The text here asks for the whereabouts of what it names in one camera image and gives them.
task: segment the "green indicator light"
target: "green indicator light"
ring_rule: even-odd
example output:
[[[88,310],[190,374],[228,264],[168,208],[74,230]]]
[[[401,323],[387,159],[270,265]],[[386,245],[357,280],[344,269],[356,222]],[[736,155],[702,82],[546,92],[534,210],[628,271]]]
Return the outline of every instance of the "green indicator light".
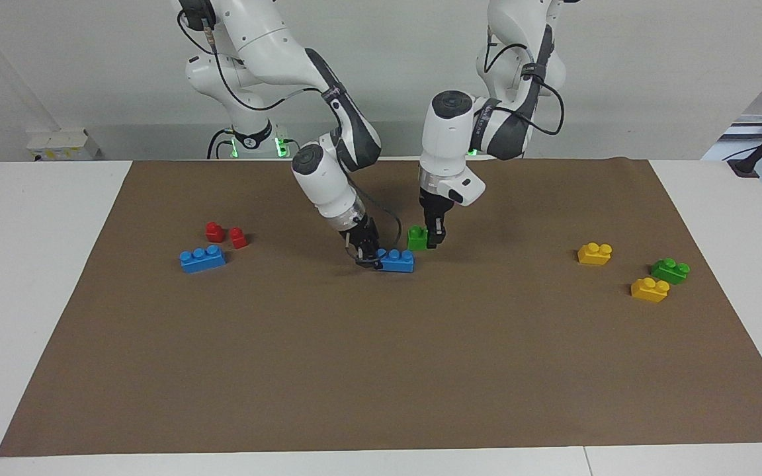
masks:
[[[275,138],[275,148],[278,150],[279,159],[283,159],[283,157],[290,155],[290,148],[287,147],[287,144],[281,139]]]

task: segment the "white table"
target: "white table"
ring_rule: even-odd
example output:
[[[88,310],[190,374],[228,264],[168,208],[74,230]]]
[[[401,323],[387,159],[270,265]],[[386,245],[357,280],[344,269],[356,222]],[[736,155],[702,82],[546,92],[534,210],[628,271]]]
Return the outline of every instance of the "white table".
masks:
[[[762,184],[723,163],[653,166],[762,354]],[[0,442],[129,168],[0,163]],[[73,473],[762,476],[762,444],[0,458],[0,474]]]

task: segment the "electrical outlet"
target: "electrical outlet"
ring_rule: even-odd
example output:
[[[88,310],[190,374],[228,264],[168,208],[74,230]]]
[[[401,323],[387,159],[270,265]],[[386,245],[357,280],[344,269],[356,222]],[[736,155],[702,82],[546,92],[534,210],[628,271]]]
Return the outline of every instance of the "electrical outlet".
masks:
[[[27,149],[34,161],[96,160],[102,154],[96,141],[83,129],[34,134]]]

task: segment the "red block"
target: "red block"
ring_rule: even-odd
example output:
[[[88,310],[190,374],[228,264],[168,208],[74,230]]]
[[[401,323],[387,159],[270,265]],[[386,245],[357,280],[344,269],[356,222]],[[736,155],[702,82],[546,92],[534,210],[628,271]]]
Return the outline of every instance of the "red block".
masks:
[[[211,243],[222,243],[225,241],[225,230],[217,223],[211,222],[205,227],[205,236],[208,236]]]
[[[247,247],[249,242],[245,240],[243,230],[239,228],[232,228],[230,231],[231,243],[233,243],[233,249],[239,250],[243,247]]]

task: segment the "yellow block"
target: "yellow block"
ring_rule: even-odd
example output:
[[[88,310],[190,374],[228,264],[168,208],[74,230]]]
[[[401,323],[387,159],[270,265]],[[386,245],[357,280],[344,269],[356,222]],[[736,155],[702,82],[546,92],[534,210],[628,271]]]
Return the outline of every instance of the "yellow block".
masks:
[[[613,253],[611,245],[599,246],[596,243],[589,243],[578,250],[578,262],[604,266],[608,261],[611,261],[611,253]]]
[[[669,296],[671,286],[666,281],[644,278],[631,284],[631,296],[644,301],[660,302]]]

